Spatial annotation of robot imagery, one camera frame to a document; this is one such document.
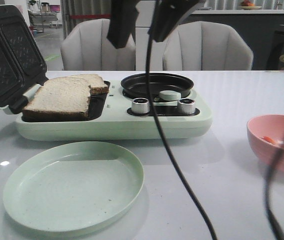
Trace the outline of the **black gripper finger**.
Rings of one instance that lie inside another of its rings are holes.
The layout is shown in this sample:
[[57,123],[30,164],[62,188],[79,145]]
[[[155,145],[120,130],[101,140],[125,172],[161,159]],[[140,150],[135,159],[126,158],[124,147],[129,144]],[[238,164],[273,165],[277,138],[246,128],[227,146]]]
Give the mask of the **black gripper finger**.
[[163,42],[192,12],[199,0],[157,0],[149,29],[150,39]]
[[116,49],[124,48],[135,29],[139,0],[112,0],[107,39]]

